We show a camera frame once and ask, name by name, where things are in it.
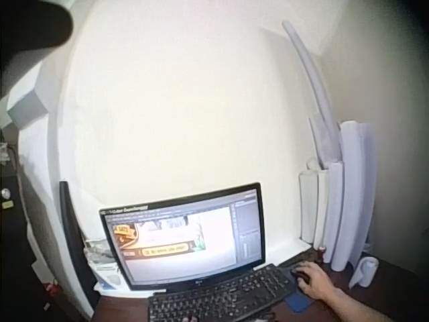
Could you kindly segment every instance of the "blue mouse pad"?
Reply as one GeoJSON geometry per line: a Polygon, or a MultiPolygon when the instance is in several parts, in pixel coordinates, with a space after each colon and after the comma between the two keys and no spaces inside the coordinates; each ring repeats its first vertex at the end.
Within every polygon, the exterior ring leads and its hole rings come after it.
{"type": "Polygon", "coordinates": [[[282,269],[283,274],[296,286],[295,292],[286,297],[284,300],[288,304],[288,306],[295,313],[300,313],[304,311],[307,307],[309,307],[314,300],[311,297],[306,296],[303,292],[301,292],[298,282],[296,279],[290,274],[290,271],[294,269],[297,265],[293,265],[287,268],[282,269]]]}

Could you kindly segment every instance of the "black keyboard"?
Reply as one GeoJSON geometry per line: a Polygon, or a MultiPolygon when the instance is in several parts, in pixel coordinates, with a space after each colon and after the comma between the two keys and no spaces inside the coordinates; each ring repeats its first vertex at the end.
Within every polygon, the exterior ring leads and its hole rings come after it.
{"type": "Polygon", "coordinates": [[[280,301],[295,286],[273,264],[208,287],[160,293],[149,298],[151,322],[242,321],[280,301]]]}

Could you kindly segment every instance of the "image on screen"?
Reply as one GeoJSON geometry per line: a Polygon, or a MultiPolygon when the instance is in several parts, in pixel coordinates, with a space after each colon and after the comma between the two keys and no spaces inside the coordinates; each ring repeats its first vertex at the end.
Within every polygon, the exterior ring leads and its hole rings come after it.
{"type": "Polygon", "coordinates": [[[132,285],[204,278],[262,257],[256,190],[105,221],[132,285]]]}

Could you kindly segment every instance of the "computer mouse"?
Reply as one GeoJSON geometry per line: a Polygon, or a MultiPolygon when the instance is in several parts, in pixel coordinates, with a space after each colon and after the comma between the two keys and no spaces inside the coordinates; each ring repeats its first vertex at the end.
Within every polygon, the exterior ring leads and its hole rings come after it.
{"type": "Polygon", "coordinates": [[[304,282],[307,283],[307,284],[310,283],[310,277],[309,277],[309,275],[307,275],[304,272],[299,272],[299,271],[293,269],[293,270],[290,271],[290,274],[294,278],[296,278],[296,279],[298,279],[298,277],[302,278],[304,280],[304,282]]]}

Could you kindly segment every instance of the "wooden desk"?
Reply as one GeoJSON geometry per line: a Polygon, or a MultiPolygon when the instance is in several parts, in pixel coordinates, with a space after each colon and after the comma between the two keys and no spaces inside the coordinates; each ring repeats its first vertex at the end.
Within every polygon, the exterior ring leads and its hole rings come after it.
{"type": "MultiPolygon", "coordinates": [[[[429,321],[422,319],[423,310],[429,310],[428,297],[424,298],[422,285],[411,272],[381,261],[369,288],[355,286],[353,290],[348,290],[347,284],[352,274],[350,266],[340,273],[328,268],[326,271],[337,287],[395,321],[429,321]]],[[[339,321],[331,309],[320,301],[314,302],[303,313],[293,313],[285,303],[276,305],[272,311],[278,321],[339,321]]],[[[101,297],[92,321],[145,322],[147,300],[101,297]]]]}

